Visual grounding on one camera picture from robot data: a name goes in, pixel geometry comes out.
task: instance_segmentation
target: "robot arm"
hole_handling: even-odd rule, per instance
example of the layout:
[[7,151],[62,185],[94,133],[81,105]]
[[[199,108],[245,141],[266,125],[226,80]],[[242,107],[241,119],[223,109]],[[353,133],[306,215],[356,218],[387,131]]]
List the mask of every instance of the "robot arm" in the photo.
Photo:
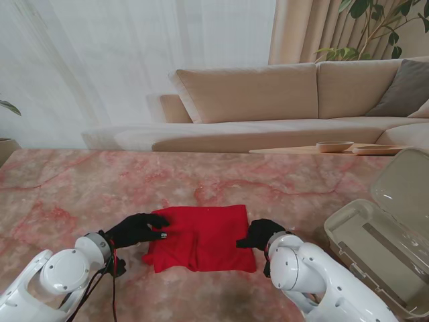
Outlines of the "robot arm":
[[[74,312],[89,282],[89,272],[102,268],[111,256],[108,241],[97,233],[76,240],[73,249],[39,253],[0,297],[0,320],[11,322],[63,322]],[[42,290],[67,300],[58,309],[28,292],[30,281]]]
[[[159,229],[168,225],[163,217],[136,214],[127,217],[106,234],[100,231],[78,238],[72,249],[56,254],[50,250],[39,253],[0,296],[0,321],[68,321],[85,295],[90,271],[109,271],[113,248],[167,237],[166,233],[152,231],[148,223]],[[65,297],[60,307],[54,309],[32,296],[28,292],[31,280],[42,292]]]
[[[238,241],[237,246],[254,244],[261,249],[262,244],[266,245],[265,275],[295,303],[305,321],[397,322],[372,290],[320,247],[284,229],[279,231],[278,225],[267,219],[260,220],[252,222],[247,238]],[[309,295],[318,293],[324,296],[316,303]]]

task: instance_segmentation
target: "sheer curtain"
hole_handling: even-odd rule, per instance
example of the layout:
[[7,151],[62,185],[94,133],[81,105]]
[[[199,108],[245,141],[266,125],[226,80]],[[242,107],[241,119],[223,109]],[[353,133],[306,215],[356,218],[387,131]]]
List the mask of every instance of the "sheer curtain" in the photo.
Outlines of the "sheer curtain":
[[155,121],[177,68],[266,65],[275,0],[3,0],[0,137],[84,148],[90,127]]

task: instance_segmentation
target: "red towel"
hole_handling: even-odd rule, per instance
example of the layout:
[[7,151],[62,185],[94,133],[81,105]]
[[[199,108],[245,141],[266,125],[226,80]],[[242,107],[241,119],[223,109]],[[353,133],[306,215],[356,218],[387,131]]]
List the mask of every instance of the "red towel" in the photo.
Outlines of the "red towel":
[[170,222],[162,229],[167,238],[151,242],[142,258],[154,265],[155,273],[172,266],[185,266],[193,272],[256,271],[252,249],[235,247],[249,226],[244,205],[170,207],[154,213]]

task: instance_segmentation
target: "plant pot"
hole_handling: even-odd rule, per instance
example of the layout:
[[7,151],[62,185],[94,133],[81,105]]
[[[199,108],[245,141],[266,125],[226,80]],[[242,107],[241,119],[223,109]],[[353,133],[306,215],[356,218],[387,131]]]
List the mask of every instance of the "plant pot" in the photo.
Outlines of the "plant pot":
[[0,138],[0,166],[2,166],[13,151],[20,149],[18,142],[13,139]]

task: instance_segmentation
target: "clear plastic box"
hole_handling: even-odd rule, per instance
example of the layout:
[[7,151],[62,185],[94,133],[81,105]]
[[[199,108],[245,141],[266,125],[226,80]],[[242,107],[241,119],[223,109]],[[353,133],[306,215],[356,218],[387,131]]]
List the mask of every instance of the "clear plastic box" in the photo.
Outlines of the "clear plastic box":
[[404,319],[429,315],[429,154],[400,152],[324,224],[331,249]]

